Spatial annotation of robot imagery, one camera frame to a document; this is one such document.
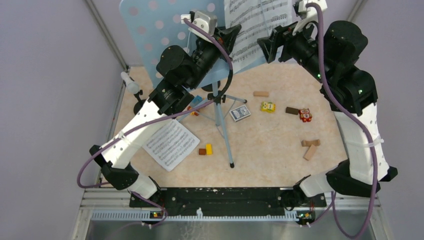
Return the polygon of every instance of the brown block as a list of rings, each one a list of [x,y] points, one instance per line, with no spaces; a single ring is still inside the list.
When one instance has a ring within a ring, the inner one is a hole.
[[[254,91],[253,96],[254,97],[269,97],[270,93],[267,91]]]
[[[199,155],[206,155],[206,149],[199,148]]]
[[[301,143],[302,143],[302,147],[310,147],[312,145],[315,145],[318,147],[319,145],[321,145],[321,141],[319,139],[312,140],[312,141],[303,140]]]
[[[315,152],[317,151],[318,147],[315,145],[311,145],[309,147],[309,149],[306,151],[305,155],[303,156],[304,159],[306,160],[311,160],[312,157],[314,156]]]
[[[286,114],[298,115],[299,114],[299,109],[288,106],[288,107],[285,108],[285,113]]]

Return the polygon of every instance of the cable tie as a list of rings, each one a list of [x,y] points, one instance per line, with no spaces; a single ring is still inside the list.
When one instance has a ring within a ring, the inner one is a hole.
[[[124,131],[119,131],[118,138],[120,138],[122,141],[124,141],[128,146],[131,146],[131,141],[128,140],[128,138],[124,135]]]
[[[375,138],[374,141],[371,142],[371,143],[362,143],[362,142],[353,142],[353,141],[344,141],[344,143],[349,144],[349,145],[353,145],[353,146],[357,146],[357,147],[371,148],[371,147],[375,147],[379,144],[384,143],[384,139],[381,138],[380,135],[378,135],[377,138]]]

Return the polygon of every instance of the yellow block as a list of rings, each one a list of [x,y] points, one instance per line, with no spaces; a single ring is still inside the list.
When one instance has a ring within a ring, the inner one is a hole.
[[[206,155],[212,155],[212,144],[206,144]]]

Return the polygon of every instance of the yellow toy block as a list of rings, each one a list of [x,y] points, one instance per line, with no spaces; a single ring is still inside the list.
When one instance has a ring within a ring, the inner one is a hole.
[[[212,144],[206,144],[206,155],[212,155]]]
[[[263,101],[260,110],[263,112],[273,113],[276,111],[276,105],[272,102]]]

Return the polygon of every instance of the printed music notes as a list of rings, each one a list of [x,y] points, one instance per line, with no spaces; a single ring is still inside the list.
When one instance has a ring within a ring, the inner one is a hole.
[[[235,73],[263,57],[257,39],[291,23],[291,6],[292,0],[224,0],[225,26],[241,25],[231,54]]]

